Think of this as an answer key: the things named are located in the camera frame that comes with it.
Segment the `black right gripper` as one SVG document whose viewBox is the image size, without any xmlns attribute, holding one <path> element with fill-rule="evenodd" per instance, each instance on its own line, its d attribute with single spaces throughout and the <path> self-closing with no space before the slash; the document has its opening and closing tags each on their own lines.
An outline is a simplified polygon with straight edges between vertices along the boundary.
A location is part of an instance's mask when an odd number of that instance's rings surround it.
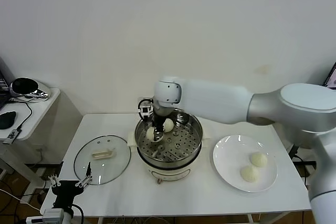
<svg viewBox="0 0 336 224">
<path fill-rule="evenodd" d="M 153 134 L 155 135 L 155 142 L 159 142 L 162 140 L 164 136 L 164 133 L 162 132 L 163 124 L 170 114 L 171 108 L 154 107 L 152 125 L 154 126 Z"/>
</svg>

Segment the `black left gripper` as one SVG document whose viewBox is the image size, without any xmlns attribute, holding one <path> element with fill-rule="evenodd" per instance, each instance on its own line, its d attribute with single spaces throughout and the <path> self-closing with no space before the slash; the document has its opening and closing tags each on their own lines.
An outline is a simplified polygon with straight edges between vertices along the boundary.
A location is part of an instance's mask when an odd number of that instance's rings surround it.
<svg viewBox="0 0 336 224">
<path fill-rule="evenodd" d="M 92 181 L 91 163 L 88 163 L 85 177 L 78 180 L 61 180 L 53 174 L 49 177 L 52 193 L 56 196 L 54 208 L 70 208 L 74 198 L 81 194 L 81 188 L 86 188 Z"/>
</svg>

